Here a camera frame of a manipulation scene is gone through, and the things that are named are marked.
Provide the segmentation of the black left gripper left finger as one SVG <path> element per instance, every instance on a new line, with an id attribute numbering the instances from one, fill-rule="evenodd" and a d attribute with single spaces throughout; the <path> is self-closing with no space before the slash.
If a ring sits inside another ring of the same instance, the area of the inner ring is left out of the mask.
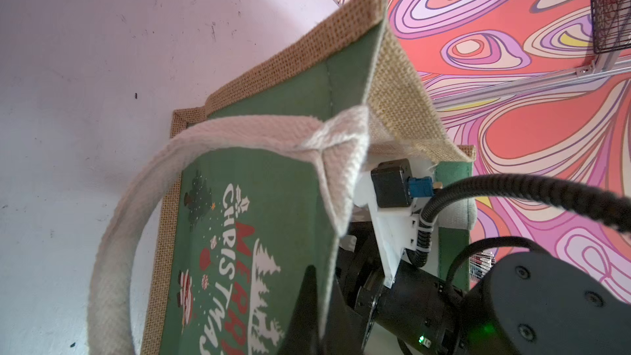
<path id="1" fill-rule="evenodd" d="M 319 346 L 316 268 L 307 266 L 278 355 L 314 355 L 319 353 Z"/>

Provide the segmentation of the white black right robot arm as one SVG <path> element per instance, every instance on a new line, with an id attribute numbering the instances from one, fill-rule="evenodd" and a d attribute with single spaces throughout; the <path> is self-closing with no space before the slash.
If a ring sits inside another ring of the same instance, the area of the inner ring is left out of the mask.
<path id="1" fill-rule="evenodd" d="M 378 255 L 377 221 L 429 234 L 446 207 L 482 196 L 541 202 L 621 233 L 630 230 L 628 198 L 577 182 L 527 174 L 470 177 L 414 210 L 401 179 L 375 186 L 366 175 L 355 202 L 369 209 L 373 221 L 357 230 L 358 249 L 343 251 L 337 268 L 345 332 L 365 347 L 372 327 L 381 325 L 407 354 L 629 353 L 629 304 L 530 239 L 476 241 L 455 257 L 443 279 Z"/>

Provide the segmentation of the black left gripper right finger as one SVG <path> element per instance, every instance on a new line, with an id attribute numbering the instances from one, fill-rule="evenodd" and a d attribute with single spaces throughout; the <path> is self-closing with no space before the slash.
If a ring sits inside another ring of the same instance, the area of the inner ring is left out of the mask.
<path id="1" fill-rule="evenodd" d="M 348 314 L 348 306 L 337 280 L 333 282 L 331 289 L 324 335 L 320 341 L 320 354 L 362 354 L 358 330 L 353 326 L 352 318 Z"/>

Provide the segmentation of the burlap tote bag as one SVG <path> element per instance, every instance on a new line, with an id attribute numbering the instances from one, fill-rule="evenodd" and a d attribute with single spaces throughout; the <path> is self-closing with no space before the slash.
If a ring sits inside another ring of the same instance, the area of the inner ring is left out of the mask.
<path id="1" fill-rule="evenodd" d="M 92 354 L 276 354 L 303 276 L 318 334 L 358 176 L 378 159 L 454 163 L 448 137 L 387 20 L 351 0 L 299 41 L 174 113 L 101 240 Z"/>

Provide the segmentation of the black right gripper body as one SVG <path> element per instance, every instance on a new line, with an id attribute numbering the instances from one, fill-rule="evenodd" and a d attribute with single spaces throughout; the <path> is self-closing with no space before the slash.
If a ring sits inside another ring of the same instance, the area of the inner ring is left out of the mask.
<path id="1" fill-rule="evenodd" d="M 462 354 L 459 317 L 445 300 L 445 281 L 399 263 L 386 286 L 376 235 L 370 222 L 351 223 L 339 245 L 335 274 L 350 321 L 364 350 L 379 325 L 394 335 L 403 353 Z"/>

